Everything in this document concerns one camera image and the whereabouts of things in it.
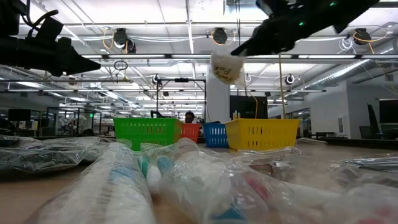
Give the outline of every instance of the table surface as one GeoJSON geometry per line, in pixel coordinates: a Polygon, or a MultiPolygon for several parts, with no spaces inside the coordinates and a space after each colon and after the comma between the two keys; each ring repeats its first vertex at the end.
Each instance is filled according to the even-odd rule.
{"type": "MultiPolygon", "coordinates": [[[[349,159],[392,152],[383,149],[359,147],[298,145],[306,155],[333,159],[349,159]]],[[[87,166],[77,166],[61,173],[45,175],[34,179],[0,181],[0,217],[3,224],[23,223],[35,210],[53,197],[59,190],[72,182],[87,166]]],[[[153,198],[154,212],[159,224],[191,224],[187,216],[160,197],[153,198]]]]}

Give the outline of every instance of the ceiling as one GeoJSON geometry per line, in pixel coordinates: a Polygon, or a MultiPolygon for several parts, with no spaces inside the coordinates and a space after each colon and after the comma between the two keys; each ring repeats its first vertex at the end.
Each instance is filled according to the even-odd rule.
{"type": "MultiPolygon", "coordinates": [[[[65,24],[67,29],[62,30],[60,36],[69,37],[73,40],[72,44],[79,54],[123,54],[120,49],[113,47],[107,49],[103,44],[111,45],[112,33],[116,28],[125,27],[127,34],[135,42],[137,46],[137,54],[210,54],[212,51],[230,52],[239,45],[237,35],[236,19],[241,20],[241,41],[247,40],[253,31],[253,28],[267,19],[259,9],[255,7],[245,7],[240,14],[237,12],[224,12],[223,0],[146,0],[146,1],[130,1],[130,0],[32,0],[30,16],[33,21],[38,19],[45,11],[54,9],[59,10],[56,18],[65,24]],[[189,26],[187,25],[188,16],[192,22],[192,44],[189,39],[189,26]],[[217,45],[207,34],[215,29],[215,27],[224,27],[228,35],[228,41],[225,45],[217,45]]],[[[352,48],[342,50],[341,42],[347,34],[352,34],[355,28],[366,28],[372,35],[373,39],[381,39],[373,43],[373,47],[391,40],[398,32],[398,8],[372,8],[365,12],[362,16],[353,21],[347,29],[342,33],[336,34],[332,27],[321,30],[313,34],[310,38],[300,40],[296,46],[287,54],[352,54],[352,48]]],[[[25,24],[21,24],[19,37],[23,38],[27,35],[29,28],[25,24]]],[[[353,48],[358,54],[369,53],[367,45],[354,45],[353,48]]],[[[100,61],[103,65],[101,70],[78,74],[74,77],[77,79],[93,79],[93,83],[79,83],[77,85],[69,85],[68,83],[53,83],[53,86],[42,85],[41,88],[62,88],[62,89],[87,89],[103,88],[103,89],[123,89],[123,90],[140,90],[151,89],[152,78],[158,74],[161,78],[197,78],[205,79],[208,73],[207,60],[125,60],[128,69],[122,71],[116,76],[114,70],[114,60],[100,61]],[[98,80],[112,79],[121,80],[124,77],[131,82],[97,82],[98,80]]],[[[252,61],[244,65],[244,71],[247,77],[248,88],[252,89],[278,89],[279,83],[279,64],[277,61],[252,61]]],[[[321,75],[323,72],[344,63],[339,61],[284,61],[282,62],[282,76],[292,74],[295,78],[295,85],[301,85],[309,82],[313,78],[321,75]]],[[[31,70],[26,73],[14,71],[12,74],[3,76],[2,78],[10,78],[16,76],[21,79],[45,78],[45,72],[31,70]]],[[[204,93],[200,90],[201,83],[174,83],[170,82],[166,88],[172,89],[197,89],[196,92],[190,93],[172,93],[165,96],[168,99],[204,99],[204,93]]],[[[15,88],[29,88],[29,86],[15,85],[15,88]]],[[[150,108],[154,101],[151,99],[155,93],[137,93],[137,92],[115,92],[120,98],[113,99],[109,96],[98,96],[98,93],[92,92],[87,96],[86,93],[58,93],[61,96],[75,96],[86,98],[88,102],[109,102],[121,103],[120,98],[126,101],[139,104],[147,104],[139,109],[150,108]]],[[[76,100],[69,99],[70,103],[81,103],[76,100]]],[[[203,112],[201,104],[189,102],[189,105],[180,105],[183,108],[193,107],[198,111],[197,114],[203,112]]],[[[174,110],[172,106],[166,106],[167,110],[174,110]]],[[[129,106],[118,107],[113,106],[116,110],[137,110],[129,106]]],[[[140,114],[146,114],[149,110],[142,110],[140,114]]]]}

